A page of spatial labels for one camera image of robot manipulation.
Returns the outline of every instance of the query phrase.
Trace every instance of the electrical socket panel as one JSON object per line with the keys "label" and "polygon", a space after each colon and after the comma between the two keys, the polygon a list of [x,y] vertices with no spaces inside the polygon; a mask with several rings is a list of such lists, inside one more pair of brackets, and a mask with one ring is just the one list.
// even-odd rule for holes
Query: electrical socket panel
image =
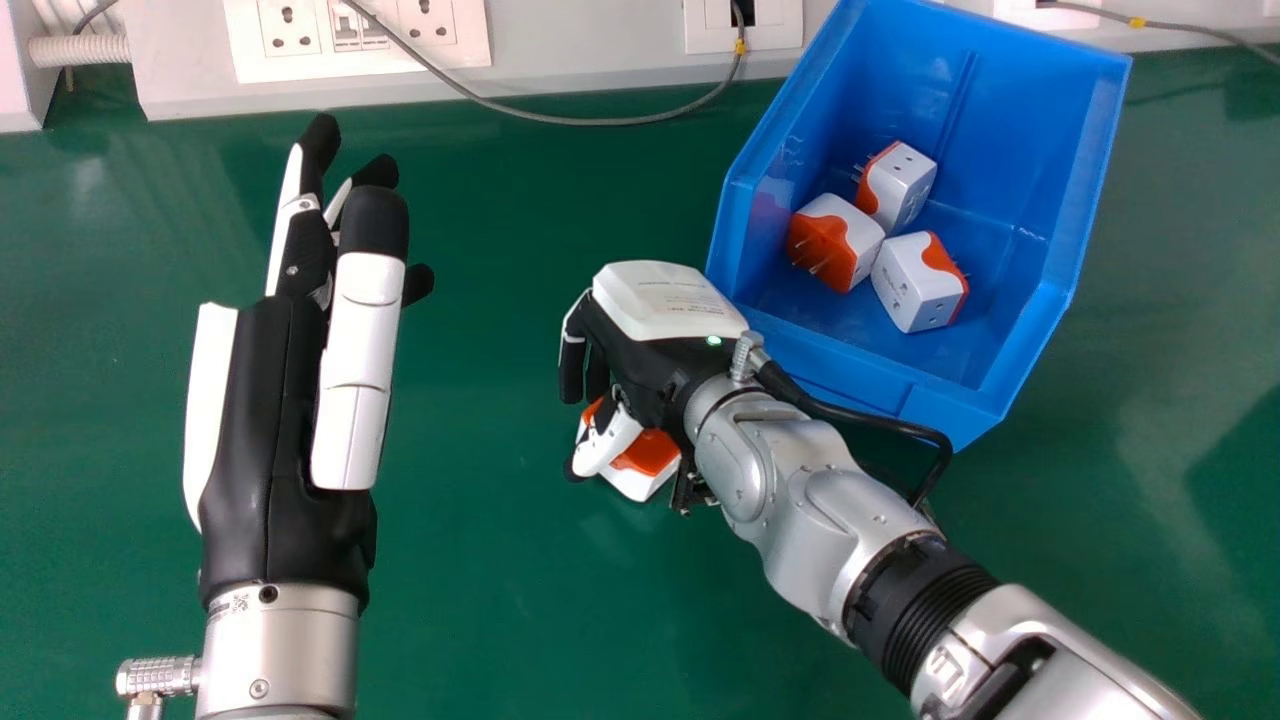
{"label": "electrical socket panel", "polygon": [[[361,0],[442,68],[493,64],[484,0]],[[426,72],[342,0],[223,0],[241,83]]]}
{"label": "electrical socket panel", "polygon": [[[804,47],[803,0],[754,0],[749,50]],[[732,53],[737,41],[730,0],[685,0],[685,54]]]}
{"label": "electrical socket panel", "polygon": [[[1074,1],[1094,8],[1102,6],[1102,0]],[[1036,0],[993,0],[991,17],[1039,31],[1093,29],[1102,23],[1102,18],[1091,13],[1068,8],[1037,8]]]}

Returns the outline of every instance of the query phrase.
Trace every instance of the black ribbed joint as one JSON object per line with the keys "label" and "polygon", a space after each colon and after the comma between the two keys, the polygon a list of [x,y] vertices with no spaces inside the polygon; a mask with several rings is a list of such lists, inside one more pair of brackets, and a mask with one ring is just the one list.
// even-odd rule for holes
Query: black ribbed joint
{"label": "black ribbed joint", "polygon": [[902,694],[957,615],[998,585],[940,537],[886,555],[845,602],[845,632]]}

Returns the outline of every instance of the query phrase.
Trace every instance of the knurled metal connector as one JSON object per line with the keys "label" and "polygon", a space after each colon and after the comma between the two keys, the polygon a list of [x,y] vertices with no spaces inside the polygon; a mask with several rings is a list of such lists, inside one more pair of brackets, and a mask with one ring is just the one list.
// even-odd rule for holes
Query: knurled metal connector
{"label": "knurled metal connector", "polygon": [[728,368],[728,377],[735,383],[745,383],[768,361],[769,356],[764,354],[764,336],[746,331],[733,345],[733,361]]}
{"label": "knurled metal connector", "polygon": [[131,700],[142,693],[184,697],[200,688],[200,659],[195,655],[136,657],[115,671],[115,693]]}

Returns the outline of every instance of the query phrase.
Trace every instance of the robot forearm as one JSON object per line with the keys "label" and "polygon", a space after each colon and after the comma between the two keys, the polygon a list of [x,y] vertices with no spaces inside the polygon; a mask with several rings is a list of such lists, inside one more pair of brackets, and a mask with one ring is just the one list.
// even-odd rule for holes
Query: robot forearm
{"label": "robot forearm", "polygon": [[859,647],[932,720],[1196,719],[1042,600],[997,583],[864,473],[840,434],[760,386],[703,383],[685,432],[769,584]]}

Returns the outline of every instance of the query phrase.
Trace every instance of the robotic arm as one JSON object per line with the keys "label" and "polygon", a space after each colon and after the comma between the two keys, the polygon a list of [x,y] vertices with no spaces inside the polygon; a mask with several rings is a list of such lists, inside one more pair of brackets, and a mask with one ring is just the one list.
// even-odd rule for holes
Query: robotic arm
{"label": "robotic arm", "polygon": [[607,265],[564,318],[559,373],[564,402],[595,401],[570,479],[645,500],[675,475],[677,510],[718,501],[773,589],[861,650],[922,720],[1198,717],[865,473],[814,416],[829,406],[698,270]]}
{"label": "robotic arm", "polygon": [[200,309],[183,493],[204,537],[205,648],[125,661],[116,692],[131,720],[159,720],[184,694],[198,720],[355,715],[399,313],[433,275],[406,265],[389,156],[321,209],[339,143],[319,115],[289,152],[265,296]]}

